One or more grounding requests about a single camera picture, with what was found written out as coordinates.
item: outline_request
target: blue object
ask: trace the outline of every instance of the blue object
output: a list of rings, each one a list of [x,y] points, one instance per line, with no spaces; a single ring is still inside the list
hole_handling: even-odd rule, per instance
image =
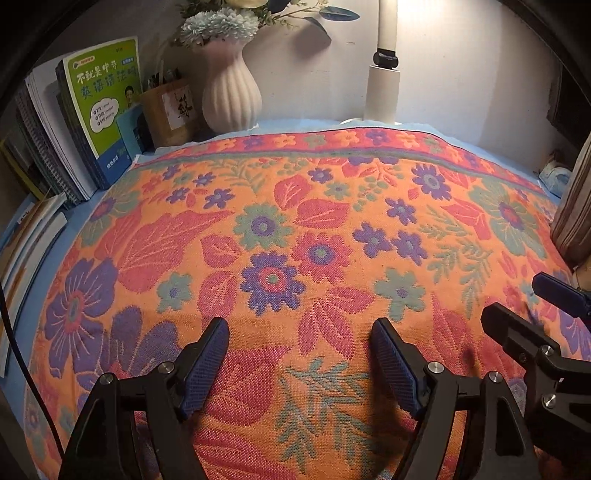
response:
[[[184,400],[181,403],[181,411],[185,418],[189,418],[197,410],[203,408],[209,389],[216,379],[217,372],[222,364],[228,343],[230,341],[230,330],[226,320],[218,319],[213,328],[207,344],[193,365],[185,382]]]
[[[418,401],[417,379],[379,320],[374,322],[371,329],[370,343],[372,352],[400,408],[409,412],[413,418],[418,417],[423,407]]]
[[[136,105],[118,115],[116,121],[131,160],[154,146],[147,124],[145,125],[144,110],[141,105]]]

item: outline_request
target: lamp base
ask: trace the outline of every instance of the lamp base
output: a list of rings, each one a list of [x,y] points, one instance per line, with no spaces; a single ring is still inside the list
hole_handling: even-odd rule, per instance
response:
[[[365,97],[364,120],[385,124],[396,123],[400,71],[383,69],[372,65],[369,68],[368,91]]]

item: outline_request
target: white lamp pole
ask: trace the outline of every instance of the white lamp pole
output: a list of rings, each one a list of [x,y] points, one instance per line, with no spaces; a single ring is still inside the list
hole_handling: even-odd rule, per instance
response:
[[[393,124],[396,120],[400,71],[396,57],[398,0],[379,0],[378,51],[369,68],[364,120]]]

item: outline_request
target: blue gripper pad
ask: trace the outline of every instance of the blue gripper pad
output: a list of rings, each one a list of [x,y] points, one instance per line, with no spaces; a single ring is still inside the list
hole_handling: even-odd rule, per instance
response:
[[[203,350],[185,380],[185,394],[180,406],[185,418],[189,418],[203,407],[226,356],[230,341],[230,330],[226,320],[212,320],[198,344],[202,341],[205,342]]]
[[[394,336],[398,341],[398,345],[394,341]],[[402,341],[387,319],[379,319],[374,322],[370,343],[372,352],[378,361],[386,382],[396,396],[400,408],[409,412],[414,419],[418,419],[426,406],[426,401],[421,395],[421,392],[424,392],[424,387],[417,381],[417,375],[413,373],[413,370],[407,364],[404,355],[412,355],[414,363],[418,367],[421,364],[426,365],[426,361],[414,345],[405,344]],[[404,346],[411,346],[416,352],[403,353],[400,348]],[[423,380],[422,371],[418,374]]]

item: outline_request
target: person photo on book cover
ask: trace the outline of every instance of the person photo on book cover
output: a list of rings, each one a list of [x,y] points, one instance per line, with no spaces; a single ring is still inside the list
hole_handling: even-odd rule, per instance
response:
[[[134,88],[131,85],[128,85],[125,88],[125,98],[127,98],[128,109],[138,104],[138,102],[135,100]]]

